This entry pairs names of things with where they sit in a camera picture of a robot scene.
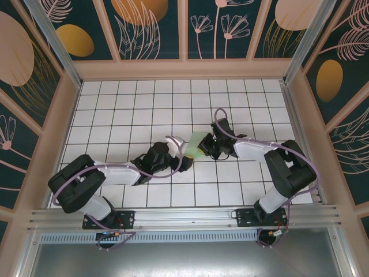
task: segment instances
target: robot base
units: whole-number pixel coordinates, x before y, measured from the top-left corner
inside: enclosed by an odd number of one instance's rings
[[[284,208],[276,209],[274,212],[269,214],[263,222],[260,222],[255,215],[254,208],[236,209],[235,213],[238,227],[278,226],[278,220],[284,225],[287,225],[286,211]]]

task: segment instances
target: green object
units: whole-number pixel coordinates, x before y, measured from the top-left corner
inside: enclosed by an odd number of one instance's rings
[[[193,132],[184,155],[194,160],[204,156],[204,153],[202,153],[197,147],[207,134],[207,132]]]

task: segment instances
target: grid floor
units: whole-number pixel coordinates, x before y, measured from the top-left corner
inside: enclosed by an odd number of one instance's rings
[[[188,142],[192,132],[211,132],[218,107],[226,110],[236,135],[294,139],[278,80],[90,81],[83,83],[61,168],[85,153],[100,162],[124,163],[169,134]],[[266,165],[203,157],[171,178],[106,186],[97,193],[117,208],[233,206],[253,205],[271,186]],[[293,200],[311,203],[310,194]]]

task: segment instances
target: black mounting plate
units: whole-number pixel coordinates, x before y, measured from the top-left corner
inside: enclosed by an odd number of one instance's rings
[[[278,226],[278,221],[275,219],[275,217],[284,225],[287,225],[286,211],[284,208],[276,209],[264,220],[263,223],[259,222],[253,208],[236,209],[234,212],[236,213],[235,219],[237,220],[238,227]]]
[[[114,229],[114,230],[133,229],[134,214],[135,214],[134,211],[117,211],[116,221],[114,221],[112,225],[109,226],[109,228]],[[86,215],[83,218],[82,229],[84,230],[103,230],[102,228],[94,224],[92,220]]]

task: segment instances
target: ventilated metal strip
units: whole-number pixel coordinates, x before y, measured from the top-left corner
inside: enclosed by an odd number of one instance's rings
[[[44,233],[40,244],[95,244],[97,233]],[[121,242],[128,235],[109,238],[101,243]],[[127,243],[158,242],[231,242],[256,241],[256,230],[240,231],[173,231],[173,232],[139,232]]]

